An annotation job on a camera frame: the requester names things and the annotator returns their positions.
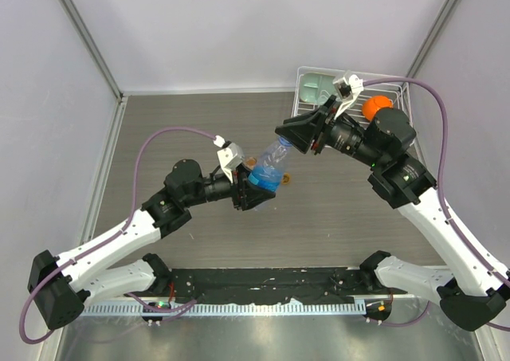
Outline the blue bottle cap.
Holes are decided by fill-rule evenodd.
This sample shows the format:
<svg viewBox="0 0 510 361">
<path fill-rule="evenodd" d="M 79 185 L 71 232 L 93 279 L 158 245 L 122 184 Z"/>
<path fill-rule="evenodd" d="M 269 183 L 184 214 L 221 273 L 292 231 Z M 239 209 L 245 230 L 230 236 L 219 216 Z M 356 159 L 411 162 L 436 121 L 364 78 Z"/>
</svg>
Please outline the blue bottle cap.
<svg viewBox="0 0 510 361">
<path fill-rule="evenodd" d="M 280 142 L 280 144 L 282 144 L 283 146 L 286 146 L 286 147 L 291 147 L 292 144 L 287 141 L 287 139 L 283 138 L 283 137 L 279 137 L 278 138 L 278 141 Z"/>
</svg>

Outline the clear blue water bottle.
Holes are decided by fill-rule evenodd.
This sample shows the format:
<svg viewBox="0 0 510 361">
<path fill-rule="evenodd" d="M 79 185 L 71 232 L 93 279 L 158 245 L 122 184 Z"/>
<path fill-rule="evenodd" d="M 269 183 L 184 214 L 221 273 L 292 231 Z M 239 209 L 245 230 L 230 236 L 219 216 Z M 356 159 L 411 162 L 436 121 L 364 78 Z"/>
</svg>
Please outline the clear blue water bottle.
<svg viewBox="0 0 510 361">
<path fill-rule="evenodd" d="M 293 146 L 286 147 L 280 144 L 278 139 L 275 140 L 258 157 L 248 180 L 255 186 L 276 192 L 286 172 L 292 149 Z"/>
</svg>

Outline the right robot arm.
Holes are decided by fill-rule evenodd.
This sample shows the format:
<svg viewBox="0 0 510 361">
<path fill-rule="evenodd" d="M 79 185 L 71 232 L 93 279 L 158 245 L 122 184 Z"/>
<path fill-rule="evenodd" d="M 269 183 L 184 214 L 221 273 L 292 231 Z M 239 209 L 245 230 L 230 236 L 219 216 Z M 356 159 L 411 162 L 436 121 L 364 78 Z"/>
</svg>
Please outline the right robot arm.
<svg viewBox="0 0 510 361">
<path fill-rule="evenodd" d="M 420 296 L 466 331 L 488 324 L 509 299 L 509 287 L 498 279 L 508 269 L 500 262 L 487 269 L 457 236 L 454 213 L 440 202 L 436 179 L 408 152 L 416 131 L 406 114 L 381 108 L 364 128 L 346 113 L 336 116 L 335 106 L 330 98 L 315 111 L 286 119 L 275 132 L 303 154 L 329 146 L 368 165 L 373 191 L 411 222 L 448 266 L 436 271 L 378 251 L 360 265 L 363 289 Z"/>
</svg>

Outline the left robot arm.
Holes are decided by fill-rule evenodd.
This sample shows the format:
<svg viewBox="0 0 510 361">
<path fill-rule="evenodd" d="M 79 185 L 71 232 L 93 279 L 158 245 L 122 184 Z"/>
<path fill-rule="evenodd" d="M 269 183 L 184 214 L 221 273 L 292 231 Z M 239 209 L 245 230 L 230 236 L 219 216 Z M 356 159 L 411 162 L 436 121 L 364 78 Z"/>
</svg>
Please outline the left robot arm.
<svg viewBox="0 0 510 361">
<path fill-rule="evenodd" d="M 282 170 L 263 161 L 252 168 L 230 164 L 220 174 L 205 176 L 198 162 L 183 159 L 166 176 L 163 188 L 124 222 L 75 249 L 36 255 L 29 274 L 29 302 L 54 331 L 110 297 L 144 291 L 162 296 L 170 275 L 159 257 L 148 254 L 125 268 L 114 264 L 179 230 L 191 219 L 191 207 L 229 199 L 236 210 L 251 210 L 275 198 L 283 177 Z"/>
</svg>

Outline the orange juice bottle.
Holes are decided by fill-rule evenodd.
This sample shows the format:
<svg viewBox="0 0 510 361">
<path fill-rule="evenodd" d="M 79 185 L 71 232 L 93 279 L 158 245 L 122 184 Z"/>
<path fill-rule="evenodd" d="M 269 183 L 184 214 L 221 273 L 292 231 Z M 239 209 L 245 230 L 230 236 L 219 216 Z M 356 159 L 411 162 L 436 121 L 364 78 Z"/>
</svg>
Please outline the orange juice bottle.
<svg viewBox="0 0 510 361">
<path fill-rule="evenodd" d="M 245 165 L 250 168 L 250 169 L 253 169 L 255 167 L 255 165 L 257 164 L 257 159 L 254 158 L 254 157 L 249 157 L 245 160 Z"/>
</svg>

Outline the orange bottle cap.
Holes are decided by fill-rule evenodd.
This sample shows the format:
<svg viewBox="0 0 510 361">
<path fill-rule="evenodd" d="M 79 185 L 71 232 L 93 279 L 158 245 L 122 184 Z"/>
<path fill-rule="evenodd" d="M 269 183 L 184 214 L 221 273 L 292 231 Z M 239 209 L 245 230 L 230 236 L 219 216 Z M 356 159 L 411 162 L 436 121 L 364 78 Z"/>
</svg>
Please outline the orange bottle cap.
<svg viewBox="0 0 510 361">
<path fill-rule="evenodd" d="M 291 181 L 291 175 L 288 172 L 285 172 L 282 176 L 281 184 L 286 185 Z"/>
</svg>

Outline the mint green divided tray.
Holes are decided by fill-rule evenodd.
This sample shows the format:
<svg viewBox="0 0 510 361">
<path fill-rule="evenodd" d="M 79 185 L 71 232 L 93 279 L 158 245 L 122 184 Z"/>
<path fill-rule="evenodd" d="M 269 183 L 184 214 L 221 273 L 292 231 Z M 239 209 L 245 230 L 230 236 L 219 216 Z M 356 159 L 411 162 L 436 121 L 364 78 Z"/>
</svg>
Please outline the mint green divided tray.
<svg viewBox="0 0 510 361">
<path fill-rule="evenodd" d="M 306 104 L 321 105 L 331 95 L 337 96 L 333 80 L 335 76 L 322 73 L 305 73 L 298 81 L 299 101 Z"/>
</svg>

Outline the orange bowl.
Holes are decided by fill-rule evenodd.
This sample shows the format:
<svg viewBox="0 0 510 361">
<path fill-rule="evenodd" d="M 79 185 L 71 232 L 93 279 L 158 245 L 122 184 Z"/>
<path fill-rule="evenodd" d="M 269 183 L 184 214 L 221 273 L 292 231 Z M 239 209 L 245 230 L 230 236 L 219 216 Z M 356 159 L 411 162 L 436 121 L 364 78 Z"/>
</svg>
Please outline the orange bowl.
<svg viewBox="0 0 510 361">
<path fill-rule="evenodd" d="M 383 108 L 393 108 L 391 99 L 383 95 L 373 96 L 363 103 L 362 114 L 365 119 L 372 121 L 375 114 Z"/>
</svg>

